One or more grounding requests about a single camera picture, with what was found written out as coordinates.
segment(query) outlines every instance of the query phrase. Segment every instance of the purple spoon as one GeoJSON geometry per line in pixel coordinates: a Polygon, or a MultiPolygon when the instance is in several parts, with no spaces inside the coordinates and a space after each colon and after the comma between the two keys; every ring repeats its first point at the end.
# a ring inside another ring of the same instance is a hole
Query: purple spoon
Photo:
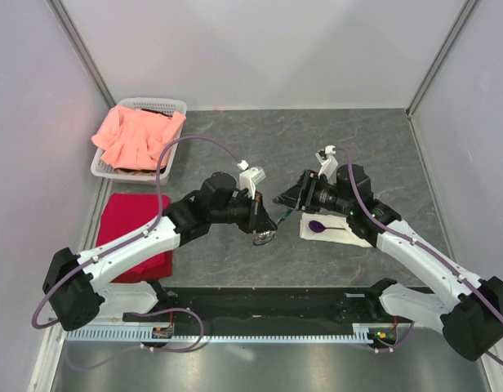
{"type": "Polygon", "coordinates": [[[326,227],[325,225],[323,225],[322,223],[320,223],[317,220],[310,220],[308,227],[314,233],[322,233],[324,230],[327,230],[327,229],[344,230],[343,227],[326,227]]]}

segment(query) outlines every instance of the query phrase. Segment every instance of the pink cloth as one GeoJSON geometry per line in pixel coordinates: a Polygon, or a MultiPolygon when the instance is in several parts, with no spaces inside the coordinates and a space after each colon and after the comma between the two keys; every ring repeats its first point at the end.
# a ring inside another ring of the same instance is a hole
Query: pink cloth
{"type": "MultiPolygon", "coordinates": [[[[185,120],[179,112],[169,118],[117,105],[109,111],[91,141],[105,151],[101,159],[114,168],[155,170],[159,154],[176,138],[185,120]]],[[[162,167],[167,165],[170,152],[162,167]]]]}

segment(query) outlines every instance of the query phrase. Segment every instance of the marble pattern surface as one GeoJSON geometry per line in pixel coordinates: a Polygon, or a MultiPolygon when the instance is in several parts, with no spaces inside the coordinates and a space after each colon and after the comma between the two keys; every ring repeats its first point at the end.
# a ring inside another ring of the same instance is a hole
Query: marble pattern surface
{"type": "MultiPolygon", "coordinates": [[[[306,168],[318,168],[314,153],[343,145],[372,179],[377,198],[402,214],[417,232],[446,252],[442,231],[403,109],[252,110],[187,113],[185,135],[226,143],[252,166],[265,169],[259,189],[277,219],[283,208],[274,196],[293,185],[306,168]]],[[[345,158],[337,155],[339,164],[345,158]]],[[[163,192],[177,200],[213,172],[237,175],[222,149],[200,140],[179,144],[163,192]]],[[[153,193],[149,185],[116,183],[112,192],[153,193]]],[[[213,225],[210,233],[174,252],[173,286],[370,286],[381,278],[406,285],[420,280],[376,249],[299,238],[300,213],[293,213],[271,243],[254,247],[252,236],[233,225],[213,225]]]]}

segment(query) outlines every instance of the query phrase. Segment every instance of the white cable tray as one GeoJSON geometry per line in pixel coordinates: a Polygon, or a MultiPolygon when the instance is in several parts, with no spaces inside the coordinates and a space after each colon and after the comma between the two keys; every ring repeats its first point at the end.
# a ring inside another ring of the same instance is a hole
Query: white cable tray
{"type": "MultiPolygon", "coordinates": [[[[189,343],[198,336],[154,337],[153,327],[93,325],[82,327],[67,334],[67,341],[132,341],[132,342],[178,342],[189,343]]],[[[312,335],[312,336],[205,336],[202,343],[372,343],[367,338],[366,327],[354,327],[353,335],[312,335]]]]}

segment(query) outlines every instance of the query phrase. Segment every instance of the white wall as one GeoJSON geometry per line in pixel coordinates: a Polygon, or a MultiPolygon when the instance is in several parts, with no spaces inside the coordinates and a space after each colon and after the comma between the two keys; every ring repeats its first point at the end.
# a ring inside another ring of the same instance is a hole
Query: white wall
{"type": "Polygon", "coordinates": [[[105,114],[48,5],[0,2],[0,392],[29,383],[43,334],[30,316],[51,255],[82,237],[105,114]]]}
{"type": "Polygon", "coordinates": [[[480,2],[415,120],[458,262],[503,280],[503,0],[480,2]]]}
{"type": "Polygon", "coordinates": [[[64,0],[116,100],[403,108],[464,0],[64,0]]]}

